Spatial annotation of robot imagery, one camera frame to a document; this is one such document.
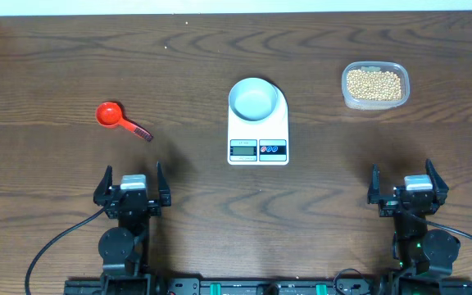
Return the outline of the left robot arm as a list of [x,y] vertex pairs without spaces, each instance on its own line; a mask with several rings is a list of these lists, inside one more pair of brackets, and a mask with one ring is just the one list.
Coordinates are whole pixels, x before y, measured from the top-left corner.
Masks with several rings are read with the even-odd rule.
[[158,198],[151,199],[145,175],[125,175],[119,185],[112,183],[108,166],[93,193],[93,201],[118,225],[99,240],[103,259],[100,278],[103,294],[167,294],[168,283],[151,274],[147,265],[149,220],[171,205],[170,188],[157,164]]

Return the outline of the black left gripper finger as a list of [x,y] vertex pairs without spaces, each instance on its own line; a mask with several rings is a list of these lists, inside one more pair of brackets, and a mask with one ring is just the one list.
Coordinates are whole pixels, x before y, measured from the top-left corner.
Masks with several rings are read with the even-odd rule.
[[93,201],[96,205],[104,207],[111,199],[112,167],[108,166],[102,180],[93,193]]
[[166,178],[163,175],[163,171],[161,168],[161,163],[157,162],[157,188],[158,188],[158,195],[159,195],[159,203],[163,207],[170,207],[171,206],[171,192],[168,183],[166,182]]

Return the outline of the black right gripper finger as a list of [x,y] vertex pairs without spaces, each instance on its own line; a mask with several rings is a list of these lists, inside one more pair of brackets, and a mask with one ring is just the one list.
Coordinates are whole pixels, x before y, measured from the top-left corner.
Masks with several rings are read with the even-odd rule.
[[449,187],[444,182],[442,177],[434,168],[433,162],[430,159],[425,161],[425,169],[428,177],[431,179],[433,191],[439,204],[444,204],[447,199]]
[[369,204],[377,204],[380,199],[379,187],[379,167],[374,164],[372,170],[372,179],[368,188],[367,200]]

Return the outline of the red plastic measuring scoop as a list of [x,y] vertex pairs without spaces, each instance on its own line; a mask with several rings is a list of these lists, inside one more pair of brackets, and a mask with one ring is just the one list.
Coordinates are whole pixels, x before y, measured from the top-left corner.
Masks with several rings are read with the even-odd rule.
[[116,102],[104,102],[95,112],[97,122],[106,128],[122,127],[147,142],[153,140],[153,136],[140,125],[127,120],[121,106]]

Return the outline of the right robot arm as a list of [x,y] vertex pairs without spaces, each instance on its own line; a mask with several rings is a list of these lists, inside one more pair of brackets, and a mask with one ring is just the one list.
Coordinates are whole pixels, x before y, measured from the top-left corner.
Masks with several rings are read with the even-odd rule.
[[377,294],[439,294],[442,281],[452,275],[461,243],[445,229],[429,229],[426,220],[445,203],[449,187],[430,159],[425,169],[382,194],[379,168],[373,166],[367,202],[378,206],[381,217],[393,219],[393,257],[400,262],[380,279],[373,289]]

